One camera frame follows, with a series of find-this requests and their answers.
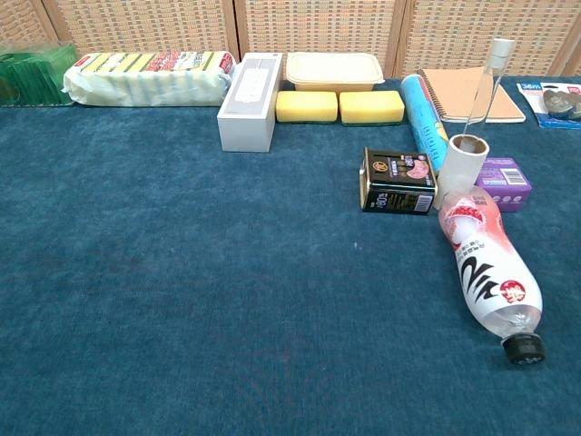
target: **white box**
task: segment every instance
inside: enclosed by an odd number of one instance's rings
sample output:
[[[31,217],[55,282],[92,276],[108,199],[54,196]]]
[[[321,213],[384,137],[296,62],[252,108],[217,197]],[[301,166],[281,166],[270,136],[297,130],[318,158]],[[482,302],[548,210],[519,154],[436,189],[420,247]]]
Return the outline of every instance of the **white box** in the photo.
[[[281,53],[247,53],[218,112],[224,152],[268,152],[281,86]]]

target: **paper towel roll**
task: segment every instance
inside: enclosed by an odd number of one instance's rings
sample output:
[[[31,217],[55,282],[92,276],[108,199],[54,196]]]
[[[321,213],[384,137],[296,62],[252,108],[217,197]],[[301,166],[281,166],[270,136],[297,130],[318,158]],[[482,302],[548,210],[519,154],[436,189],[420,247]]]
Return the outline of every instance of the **paper towel roll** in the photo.
[[[462,137],[465,139],[460,149]],[[439,170],[438,193],[434,199],[436,209],[441,207],[444,195],[450,191],[467,191],[474,185],[488,150],[487,142],[472,134],[457,134],[450,138],[446,158]]]

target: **purple box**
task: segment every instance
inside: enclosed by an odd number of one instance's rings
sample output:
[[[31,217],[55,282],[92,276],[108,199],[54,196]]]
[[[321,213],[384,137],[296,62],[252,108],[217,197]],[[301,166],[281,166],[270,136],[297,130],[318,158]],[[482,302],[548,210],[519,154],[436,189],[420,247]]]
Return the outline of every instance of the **purple box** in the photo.
[[[500,212],[522,209],[532,186],[510,157],[488,157],[482,165],[476,185],[487,191]]]

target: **black tin can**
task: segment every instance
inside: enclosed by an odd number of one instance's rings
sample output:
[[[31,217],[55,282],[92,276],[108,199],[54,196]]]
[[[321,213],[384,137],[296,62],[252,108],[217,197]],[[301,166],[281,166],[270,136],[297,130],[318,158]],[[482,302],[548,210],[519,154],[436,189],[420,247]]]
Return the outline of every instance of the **black tin can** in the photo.
[[[426,154],[365,148],[359,169],[360,202],[364,212],[426,215],[437,189]]]

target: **blue tube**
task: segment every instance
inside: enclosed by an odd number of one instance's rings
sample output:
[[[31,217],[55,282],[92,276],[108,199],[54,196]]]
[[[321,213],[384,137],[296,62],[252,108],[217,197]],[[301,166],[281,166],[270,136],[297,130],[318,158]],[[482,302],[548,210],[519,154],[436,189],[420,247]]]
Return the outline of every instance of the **blue tube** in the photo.
[[[422,76],[410,74],[403,79],[401,94],[406,104],[416,146],[429,156],[432,168],[438,173],[446,157],[448,136]]]

